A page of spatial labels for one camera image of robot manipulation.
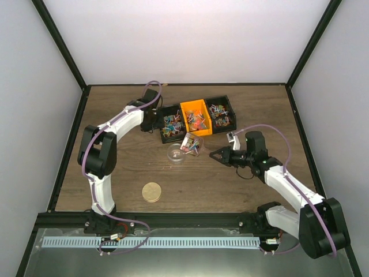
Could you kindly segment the black candy bin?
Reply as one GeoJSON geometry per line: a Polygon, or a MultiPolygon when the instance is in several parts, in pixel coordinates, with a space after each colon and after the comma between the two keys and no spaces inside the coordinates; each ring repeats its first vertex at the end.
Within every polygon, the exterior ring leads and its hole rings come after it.
{"type": "Polygon", "coordinates": [[[206,98],[204,101],[210,116],[213,134],[237,129],[236,114],[227,95],[206,98]]]}
{"type": "Polygon", "coordinates": [[[185,117],[180,104],[164,106],[159,109],[163,126],[159,128],[163,144],[182,141],[187,133],[185,117]]]}

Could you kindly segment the clear round container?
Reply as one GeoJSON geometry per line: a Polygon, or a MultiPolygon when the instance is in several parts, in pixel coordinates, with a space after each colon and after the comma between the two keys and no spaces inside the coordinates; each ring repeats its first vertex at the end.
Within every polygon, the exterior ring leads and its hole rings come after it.
{"type": "Polygon", "coordinates": [[[185,161],[185,153],[181,150],[181,144],[171,144],[167,149],[167,158],[173,164],[181,164],[185,161]]]}

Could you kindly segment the orange candy bin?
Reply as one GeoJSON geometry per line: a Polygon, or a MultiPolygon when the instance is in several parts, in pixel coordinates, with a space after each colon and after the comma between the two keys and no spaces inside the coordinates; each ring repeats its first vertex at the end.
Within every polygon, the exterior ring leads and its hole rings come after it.
{"type": "Polygon", "coordinates": [[[212,120],[203,99],[181,102],[180,107],[187,132],[199,137],[213,134],[212,120]]]}

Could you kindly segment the brown plastic scoop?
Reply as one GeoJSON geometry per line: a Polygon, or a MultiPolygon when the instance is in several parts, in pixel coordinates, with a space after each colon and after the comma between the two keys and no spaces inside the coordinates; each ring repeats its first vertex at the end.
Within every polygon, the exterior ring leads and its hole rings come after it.
{"type": "Polygon", "coordinates": [[[190,154],[195,157],[200,154],[210,155],[210,150],[205,147],[204,139],[192,133],[186,133],[179,149],[185,155],[190,154]]]}

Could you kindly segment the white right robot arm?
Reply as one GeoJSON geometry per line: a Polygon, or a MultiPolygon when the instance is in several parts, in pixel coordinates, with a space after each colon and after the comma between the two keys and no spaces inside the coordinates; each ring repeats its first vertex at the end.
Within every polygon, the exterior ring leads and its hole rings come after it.
{"type": "Polygon", "coordinates": [[[339,201],[313,192],[298,181],[285,164],[270,156],[262,132],[247,132],[244,150],[235,133],[228,133],[227,138],[230,145],[211,152],[209,156],[227,167],[248,167],[253,176],[278,192],[294,209],[290,211],[277,203],[260,206],[260,215],[256,218],[260,231],[268,233],[278,228],[289,233],[299,240],[312,259],[335,256],[338,250],[351,243],[339,201]]]}

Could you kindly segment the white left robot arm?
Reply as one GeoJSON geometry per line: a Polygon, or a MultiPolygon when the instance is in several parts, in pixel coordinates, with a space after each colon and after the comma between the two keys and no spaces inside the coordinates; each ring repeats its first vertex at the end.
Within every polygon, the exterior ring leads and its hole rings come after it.
{"type": "Polygon", "coordinates": [[[160,91],[146,87],[143,96],[128,102],[119,114],[101,125],[88,125],[84,129],[77,162],[90,186],[92,205],[88,221],[91,229],[111,233],[117,228],[111,189],[117,145],[136,126],[140,125],[145,132],[153,128],[160,99],[160,91]]]}

